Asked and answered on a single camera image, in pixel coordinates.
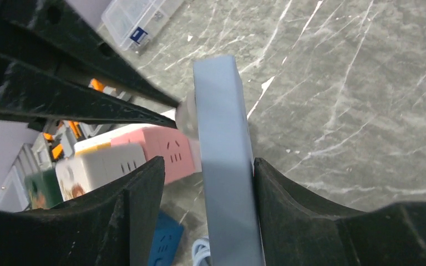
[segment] power strip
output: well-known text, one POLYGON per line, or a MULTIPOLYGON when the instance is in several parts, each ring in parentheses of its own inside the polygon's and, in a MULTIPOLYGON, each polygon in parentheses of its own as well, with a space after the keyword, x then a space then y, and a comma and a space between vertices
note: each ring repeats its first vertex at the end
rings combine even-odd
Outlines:
MULTIPOLYGON (((167 112, 162 113, 162 115, 175 120, 175 109, 171 109, 167 112)), ((112 139, 117 137, 122 137, 125 134, 134 132, 139 129, 157 127, 150 124, 130 124, 127 126, 114 129, 112 131, 103 133, 101 135, 91 137, 80 142, 77 142, 74 145, 74 150, 76 156, 87 152, 93 152, 95 150, 105 149, 111 146, 112 139)), ((190 153, 192 154, 192 160, 195 167, 195 173, 201 172, 201 160, 200 160, 200 143, 197 140, 189 139, 190 153)))
POLYGON ((165 184, 172 183, 195 172, 195 165, 187 137, 177 129, 151 126, 113 138, 111 146, 138 143, 146 160, 162 156, 165 164, 165 184))
POLYGON ((72 200, 110 183, 146 163, 140 144, 89 152, 57 162, 55 171, 63 200, 72 200))

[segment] clear plastic organizer box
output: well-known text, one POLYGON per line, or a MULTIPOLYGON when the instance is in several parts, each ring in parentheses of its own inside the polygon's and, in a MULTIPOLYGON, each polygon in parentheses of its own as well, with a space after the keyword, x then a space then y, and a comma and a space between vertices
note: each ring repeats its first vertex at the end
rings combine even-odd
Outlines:
POLYGON ((113 0, 102 21, 123 51, 152 40, 184 0, 113 0))

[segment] gray marble floor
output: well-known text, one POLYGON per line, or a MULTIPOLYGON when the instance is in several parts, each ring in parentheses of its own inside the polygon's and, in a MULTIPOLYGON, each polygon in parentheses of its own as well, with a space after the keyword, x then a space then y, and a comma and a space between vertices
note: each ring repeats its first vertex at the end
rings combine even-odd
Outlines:
MULTIPOLYGON (((236 57, 256 157, 356 209, 426 200, 426 1, 187 0, 124 53, 178 97, 193 61, 221 54, 236 57)), ((207 232, 201 176, 167 186, 162 208, 186 227, 189 265, 207 232)))

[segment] yellow plastic part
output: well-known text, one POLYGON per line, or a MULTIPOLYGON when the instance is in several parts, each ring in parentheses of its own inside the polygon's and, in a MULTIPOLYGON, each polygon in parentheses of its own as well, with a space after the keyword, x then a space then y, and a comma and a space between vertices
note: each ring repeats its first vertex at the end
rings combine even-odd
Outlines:
POLYGON ((95 145, 95 146, 92 146, 90 148, 77 151, 75 153, 75 155, 78 156, 78 155, 81 155, 81 154, 89 154, 91 152, 96 152, 98 150, 102 150, 102 149, 106 149, 106 148, 110 148, 110 147, 111 147, 111 144, 109 142, 107 142, 107 143, 95 145))
POLYGON ((74 124, 74 128, 76 128, 79 136, 82 136, 82 132, 81 132, 81 130, 79 128, 79 122, 73 122, 73 124, 74 124))
POLYGON ((43 137, 48 141, 53 141, 53 136, 48 133, 43 133, 43 137))
POLYGON ((76 137, 76 139, 80 138, 80 134, 79 134, 78 129, 77 129, 76 125, 74 124, 74 122, 68 121, 68 124, 69 124, 69 127, 71 128, 71 130, 73 131, 73 134, 76 137))
POLYGON ((58 144, 55 148, 52 149, 53 158, 56 160, 63 153, 63 145, 58 144))
POLYGON ((100 83, 98 80, 92 79, 90 84, 92 85, 92 87, 94 87, 94 90, 100 91, 100 92, 104 91, 105 85, 100 83))

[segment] white power strip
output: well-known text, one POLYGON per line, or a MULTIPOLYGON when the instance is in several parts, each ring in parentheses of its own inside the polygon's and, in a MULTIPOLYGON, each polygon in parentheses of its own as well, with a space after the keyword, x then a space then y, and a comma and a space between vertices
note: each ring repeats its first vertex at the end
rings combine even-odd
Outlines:
POLYGON ((56 164, 65 201, 104 186, 146 163, 141 145, 130 143, 88 152, 56 164))

